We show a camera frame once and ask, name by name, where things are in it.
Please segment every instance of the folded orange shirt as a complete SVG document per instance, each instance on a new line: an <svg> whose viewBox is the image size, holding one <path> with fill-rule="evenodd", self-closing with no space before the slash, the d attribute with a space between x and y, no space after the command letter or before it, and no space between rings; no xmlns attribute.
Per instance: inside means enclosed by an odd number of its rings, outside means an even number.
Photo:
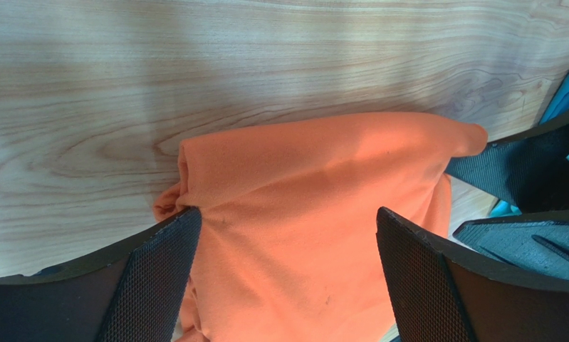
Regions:
<svg viewBox="0 0 569 342"><path fill-rule="evenodd" d="M389 207L443 237L444 169L480 153L478 125L367 113L204 135L180 145L162 220L202 212L180 342L377 342L395 322L375 218Z"/></svg>

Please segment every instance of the wooden surface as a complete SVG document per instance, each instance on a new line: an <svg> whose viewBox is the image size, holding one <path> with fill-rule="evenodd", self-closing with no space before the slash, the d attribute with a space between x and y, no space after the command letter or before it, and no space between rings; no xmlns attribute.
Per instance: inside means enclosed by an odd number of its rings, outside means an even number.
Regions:
<svg viewBox="0 0 569 342"><path fill-rule="evenodd" d="M381 110L500 138L568 69L569 0L0 0L0 276L150 226L183 138ZM454 191L454 222L492 203Z"/></svg>

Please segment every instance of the wood grain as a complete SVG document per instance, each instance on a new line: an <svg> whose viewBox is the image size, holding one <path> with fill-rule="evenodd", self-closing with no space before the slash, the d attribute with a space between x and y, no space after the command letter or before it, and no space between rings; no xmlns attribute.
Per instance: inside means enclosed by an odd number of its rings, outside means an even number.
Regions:
<svg viewBox="0 0 569 342"><path fill-rule="evenodd" d="M500 138L568 69L569 0L0 0L0 276L150 226L183 138L377 110Z"/></svg>

